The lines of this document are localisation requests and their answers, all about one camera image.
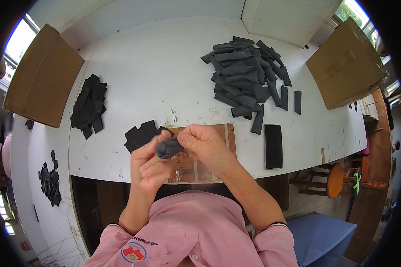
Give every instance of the black phone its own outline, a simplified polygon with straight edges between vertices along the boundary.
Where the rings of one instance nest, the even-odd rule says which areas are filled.
[[[282,169],[282,132],[280,125],[265,124],[265,168]]]

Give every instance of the pile of black fabric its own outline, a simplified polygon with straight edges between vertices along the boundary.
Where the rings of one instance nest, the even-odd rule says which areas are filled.
[[[92,134],[91,127],[95,133],[103,129],[101,115],[106,111],[104,106],[106,90],[107,83],[100,83],[100,78],[92,74],[83,83],[82,91],[74,104],[70,119],[71,128],[80,129],[86,140]]]
[[[269,99],[277,107],[288,111],[288,88],[292,86],[288,72],[280,55],[261,40],[254,47],[254,41],[233,36],[233,41],[214,45],[211,53],[201,57],[205,63],[211,62],[215,68],[211,80],[215,83],[215,99],[232,106],[233,117],[243,116],[251,120],[256,117],[251,132],[260,134],[262,130],[264,108]],[[281,97],[276,91],[276,80],[283,79]],[[301,113],[301,91],[295,94],[296,112]]]
[[[55,159],[55,152],[50,153],[54,165],[52,171],[48,171],[46,162],[43,163],[42,169],[39,171],[39,180],[41,182],[41,190],[50,200],[52,206],[59,207],[61,202],[61,193],[59,192],[59,175],[56,169],[58,168],[58,160]]]
[[[125,137],[127,139],[125,147],[128,149],[129,153],[132,153],[135,149],[138,149],[150,142],[154,136],[158,136],[163,130],[169,131],[163,126],[160,126],[159,129],[157,129],[154,120],[141,123],[140,128],[134,126],[131,130],[125,133]]]

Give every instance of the man's right hand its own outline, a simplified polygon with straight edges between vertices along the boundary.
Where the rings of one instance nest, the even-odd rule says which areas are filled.
[[[177,137],[190,158],[201,161],[212,174],[221,177],[229,168],[239,165],[217,131],[206,125],[192,124]]]

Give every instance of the white table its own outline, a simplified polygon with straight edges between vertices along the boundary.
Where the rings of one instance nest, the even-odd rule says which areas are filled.
[[[250,132],[252,121],[233,118],[230,106],[214,100],[212,64],[200,57],[232,36],[261,39],[282,56],[288,69],[289,111],[264,105],[266,124],[282,126],[283,168],[264,169],[264,131]],[[89,46],[94,49],[83,78],[91,74],[107,82],[102,120],[104,130],[85,140],[71,129],[70,174],[108,181],[130,182],[130,153],[125,132],[154,119],[156,126],[191,123],[233,123],[237,157],[254,178],[290,173],[331,162],[366,148],[362,113],[347,106],[327,110],[305,61],[317,50],[300,49],[276,40],[249,35],[241,20],[191,17],[160,20],[122,30]],[[283,84],[277,81],[277,88]],[[294,109],[294,91],[302,91],[301,116]]]

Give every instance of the green strap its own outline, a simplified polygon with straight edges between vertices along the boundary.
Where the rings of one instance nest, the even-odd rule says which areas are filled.
[[[360,184],[360,180],[361,180],[361,175],[358,175],[358,173],[355,173],[355,174],[354,174],[354,177],[355,177],[357,183],[353,185],[353,189],[356,189],[356,190],[357,190],[357,195],[358,195],[359,192],[360,192],[359,184]]]

